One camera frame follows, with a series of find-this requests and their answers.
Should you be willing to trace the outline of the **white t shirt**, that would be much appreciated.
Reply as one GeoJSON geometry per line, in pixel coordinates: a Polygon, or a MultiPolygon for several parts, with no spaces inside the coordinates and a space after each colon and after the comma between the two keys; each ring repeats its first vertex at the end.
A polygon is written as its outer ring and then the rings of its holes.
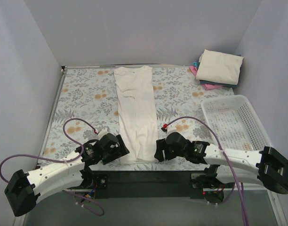
{"type": "Polygon", "coordinates": [[[119,134],[129,150],[122,163],[156,162],[158,122],[152,68],[114,69],[118,96],[119,134]]]}

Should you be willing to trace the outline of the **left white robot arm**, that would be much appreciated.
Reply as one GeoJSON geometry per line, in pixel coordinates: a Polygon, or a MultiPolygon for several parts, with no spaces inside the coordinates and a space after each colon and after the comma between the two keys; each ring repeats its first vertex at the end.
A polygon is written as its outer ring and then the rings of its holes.
{"type": "Polygon", "coordinates": [[[90,166],[106,165],[129,154],[121,135],[106,133],[77,147],[60,163],[24,172],[16,171],[5,188],[5,195],[16,217],[30,212],[37,203],[65,189],[104,189],[108,176],[94,173],[90,166]]]}

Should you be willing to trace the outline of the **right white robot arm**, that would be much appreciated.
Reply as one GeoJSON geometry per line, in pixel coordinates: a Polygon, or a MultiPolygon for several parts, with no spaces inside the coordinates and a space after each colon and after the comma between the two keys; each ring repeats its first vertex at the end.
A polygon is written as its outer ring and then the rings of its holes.
{"type": "Polygon", "coordinates": [[[172,132],[156,142],[154,157],[158,161],[184,157],[194,164],[228,166],[244,170],[237,179],[242,183],[260,184],[278,194],[288,194],[288,160],[275,148],[266,146],[262,151],[220,150],[203,141],[190,141],[178,132],[172,132]]]}

